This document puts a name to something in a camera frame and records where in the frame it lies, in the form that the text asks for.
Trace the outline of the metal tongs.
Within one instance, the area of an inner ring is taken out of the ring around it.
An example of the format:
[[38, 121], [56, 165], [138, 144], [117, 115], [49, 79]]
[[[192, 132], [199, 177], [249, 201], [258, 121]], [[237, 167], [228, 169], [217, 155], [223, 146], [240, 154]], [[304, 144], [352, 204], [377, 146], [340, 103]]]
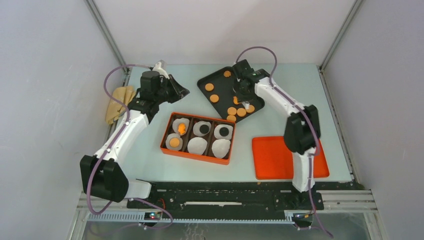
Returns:
[[246, 111], [250, 108], [250, 103], [248, 101], [243, 101], [242, 105], [246, 109]]

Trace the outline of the black cookie tray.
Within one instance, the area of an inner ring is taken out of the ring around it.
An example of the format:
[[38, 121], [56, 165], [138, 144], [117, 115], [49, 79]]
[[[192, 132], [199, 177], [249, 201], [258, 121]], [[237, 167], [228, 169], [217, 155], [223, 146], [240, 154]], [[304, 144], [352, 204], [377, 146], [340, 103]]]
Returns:
[[[224, 77], [223, 73], [225, 71], [230, 71], [230, 77]], [[238, 105], [233, 103], [233, 97], [235, 97], [235, 93], [233, 91], [233, 81], [235, 80], [235, 74], [233, 72], [233, 68], [231, 66], [223, 67], [197, 81], [197, 87], [202, 92], [202, 94], [206, 97], [206, 99], [211, 103], [216, 112], [220, 115], [220, 117], [224, 120], [227, 119], [228, 113], [227, 110], [230, 107], [234, 107], [236, 109], [242, 108], [243, 105], [239, 102]], [[214, 85], [213, 91], [206, 91], [205, 85], [211, 83]], [[218, 95], [219, 101], [217, 103], [212, 103], [210, 101], [211, 95]]]

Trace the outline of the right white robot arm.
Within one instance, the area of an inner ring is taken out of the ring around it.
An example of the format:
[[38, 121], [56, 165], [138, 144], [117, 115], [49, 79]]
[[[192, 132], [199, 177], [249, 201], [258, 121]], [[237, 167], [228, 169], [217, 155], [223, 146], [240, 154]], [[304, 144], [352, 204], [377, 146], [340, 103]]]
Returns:
[[264, 69], [254, 70], [247, 60], [232, 66], [235, 80], [233, 92], [244, 106], [255, 98], [267, 104], [286, 118], [283, 140], [292, 152], [292, 185], [297, 190], [291, 194], [291, 204], [304, 209], [311, 202], [310, 192], [315, 185], [314, 157], [320, 153], [320, 121], [315, 105], [304, 105], [286, 93]]

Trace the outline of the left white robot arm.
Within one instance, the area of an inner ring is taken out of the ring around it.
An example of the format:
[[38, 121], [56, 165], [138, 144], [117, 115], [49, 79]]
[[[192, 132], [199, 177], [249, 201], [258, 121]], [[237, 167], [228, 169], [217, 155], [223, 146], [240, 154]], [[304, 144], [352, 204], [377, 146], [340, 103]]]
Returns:
[[116, 203], [138, 198], [145, 208], [156, 206], [158, 194], [151, 190], [152, 184], [128, 179], [123, 165], [135, 140], [149, 126], [160, 105], [175, 103], [189, 94], [188, 89], [167, 73], [165, 65], [160, 60], [142, 73], [140, 87], [135, 97], [124, 106], [118, 127], [94, 155], [84, 155], [80, 160], [82, 186], [87, 196]]

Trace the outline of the orange box lid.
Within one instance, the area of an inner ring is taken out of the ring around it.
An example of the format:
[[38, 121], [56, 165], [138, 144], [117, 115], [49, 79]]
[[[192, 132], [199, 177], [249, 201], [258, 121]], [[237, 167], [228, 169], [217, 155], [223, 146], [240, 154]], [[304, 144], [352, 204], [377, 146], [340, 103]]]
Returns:
[[283, 136], [254, 137], [251, 148], [257, 180], [293, 179], [293, 153], [285, 145]]

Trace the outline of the orange fish cookie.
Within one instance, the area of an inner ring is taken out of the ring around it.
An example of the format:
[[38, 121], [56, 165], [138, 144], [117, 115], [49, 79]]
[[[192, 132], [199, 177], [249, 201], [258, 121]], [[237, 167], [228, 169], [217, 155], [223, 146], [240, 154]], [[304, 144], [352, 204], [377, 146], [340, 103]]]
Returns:
[[177, 132], [178, 132], [181, 136], [183, 136], [183, 135], [187, 132], [186, 128], [187, 128], [187, 126], [186, 126], [186, 124], [185, 124], [185, 123], [180, 123], [180, 124], [177, 126]]
[[234, 103], [235, 105], [238, 105], [238, 104], [239, 104], [239, 102], [238, 102], [238, 98], [237, 98], [236, 96], [234, 96], [234, 97], [233, 97], [233, 103]]

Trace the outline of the black sandwich cookie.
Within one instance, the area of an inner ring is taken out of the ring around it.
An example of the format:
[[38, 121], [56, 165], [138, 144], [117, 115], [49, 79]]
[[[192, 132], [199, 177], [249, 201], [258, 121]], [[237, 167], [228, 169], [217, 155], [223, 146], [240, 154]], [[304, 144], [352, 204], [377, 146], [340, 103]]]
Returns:
[[207, 133], [209, 132], [209, 130], [210, 130], [210, 127], [209, 127], [207, 124], [202, 124], [202, 125], [199, 127], [199, 131], [200, 131], [202, 134], [207, 134]]
[[230, 131], [229, 131], [229, 129], [227, 128], [227, 127], [221, 127], [220, 128], [220, 130], [219, 130], [219, 134], [222, 136], [222, 137], [226, 137], [226, 136], [228, 136], [229, 134], [230, 134]]

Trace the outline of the orange compartment box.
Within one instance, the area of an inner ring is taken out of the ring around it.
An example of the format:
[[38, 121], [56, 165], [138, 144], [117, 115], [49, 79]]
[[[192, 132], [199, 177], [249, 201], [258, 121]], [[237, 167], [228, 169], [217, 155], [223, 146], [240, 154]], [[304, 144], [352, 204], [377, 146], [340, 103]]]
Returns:
[[167, 155], [228, 165], [235, 130], [233, 121], [173, 112], [160, 149]]

